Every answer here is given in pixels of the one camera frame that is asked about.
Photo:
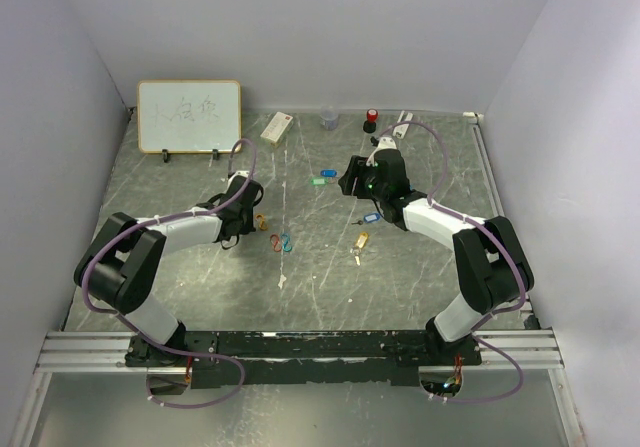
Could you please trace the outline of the orange carabiner clip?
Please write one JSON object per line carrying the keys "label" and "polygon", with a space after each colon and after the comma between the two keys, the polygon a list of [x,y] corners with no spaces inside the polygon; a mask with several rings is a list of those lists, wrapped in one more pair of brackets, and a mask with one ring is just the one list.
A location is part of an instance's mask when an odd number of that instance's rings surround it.
{"label": "orange carabiner clip", "polygon": [[266,217],[263,214],[256,214],[255,215],[255,219],[258,223],[258,229],[260,231],[267,231],[268,230],[268,224],[266,221]]}

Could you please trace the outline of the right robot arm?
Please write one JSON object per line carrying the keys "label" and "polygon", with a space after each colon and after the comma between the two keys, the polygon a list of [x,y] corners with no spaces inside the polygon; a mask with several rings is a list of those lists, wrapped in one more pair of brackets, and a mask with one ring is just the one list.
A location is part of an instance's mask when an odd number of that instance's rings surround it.
{"label": "right robot arm", "polygon": [[424,351],[431,362],[448,363],[461,340],[492,315],[519,308],[533,287],[533,273],[511,221],[469,216],[413,189],[398,149],[353,155],[338,185],[347,196],[373,201],[385,221],[453,252],[459,293],[426,324]]}

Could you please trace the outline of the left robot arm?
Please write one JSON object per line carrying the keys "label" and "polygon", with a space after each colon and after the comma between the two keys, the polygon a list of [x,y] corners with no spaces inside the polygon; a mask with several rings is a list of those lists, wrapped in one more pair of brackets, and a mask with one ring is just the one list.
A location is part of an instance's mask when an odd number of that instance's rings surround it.
{"label": "left robot arm", "polygon": [[229,249],[256,230],[253,211],[263,196],[264,187],[238,171],[225,192],[185,212],[154,219],[113,214],[76,266],[74,282],[150,339],[162,365],[176,365],[187,352],[186,327],[152,295],[160,261],[198,245]]}

